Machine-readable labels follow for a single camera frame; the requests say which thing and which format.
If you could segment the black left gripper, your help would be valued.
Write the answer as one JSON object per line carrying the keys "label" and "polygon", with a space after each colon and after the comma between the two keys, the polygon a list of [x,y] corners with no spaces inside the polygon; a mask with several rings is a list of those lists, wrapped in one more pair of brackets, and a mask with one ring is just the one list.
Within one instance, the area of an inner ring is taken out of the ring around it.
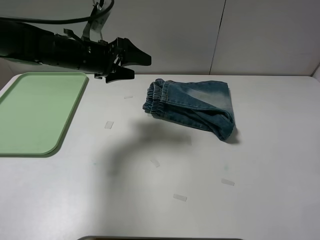
{"label": "black left gripper", "polygon": [[150,66],[152,57],[137,48],[128,38],[117,37],[112,42],[88,38],[82,40],[79,69],[93,73],[105,82],[132,80],[135,71],[126,66]]}

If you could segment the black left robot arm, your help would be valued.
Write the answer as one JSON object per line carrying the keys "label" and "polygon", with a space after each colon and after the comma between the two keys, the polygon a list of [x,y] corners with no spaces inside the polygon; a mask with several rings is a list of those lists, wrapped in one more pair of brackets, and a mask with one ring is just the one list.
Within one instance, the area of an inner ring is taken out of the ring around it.
{"label": "black left robot arm", "polygon": [[128,38],[112,42],[79,38],[70,29],[63,34],[36,26],[2,20],[0,22],[0,56],[30,65],[49,65],[94,74],[106,83],[131,80],[135,72],[129,66],[150,66],[152,57],[138,49]]}

